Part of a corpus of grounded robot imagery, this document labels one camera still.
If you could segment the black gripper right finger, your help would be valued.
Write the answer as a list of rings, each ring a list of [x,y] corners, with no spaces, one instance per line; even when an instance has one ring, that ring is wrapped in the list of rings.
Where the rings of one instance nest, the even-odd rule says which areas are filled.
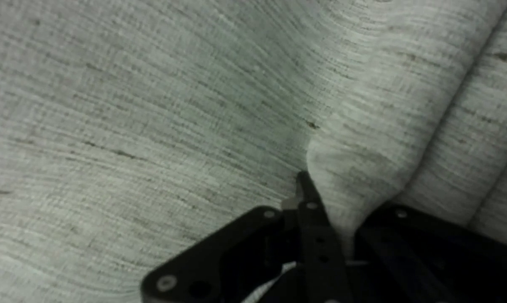
[[[357,229],[355,303],[507,303],[507,244],[404,205]]]

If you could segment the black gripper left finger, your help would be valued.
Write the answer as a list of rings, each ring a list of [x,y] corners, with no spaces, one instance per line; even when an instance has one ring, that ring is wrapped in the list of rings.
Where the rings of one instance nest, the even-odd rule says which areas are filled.
[[[254,207],[151,269],[141,303],[353,303],[345,257],[308,171],[293,208]]]

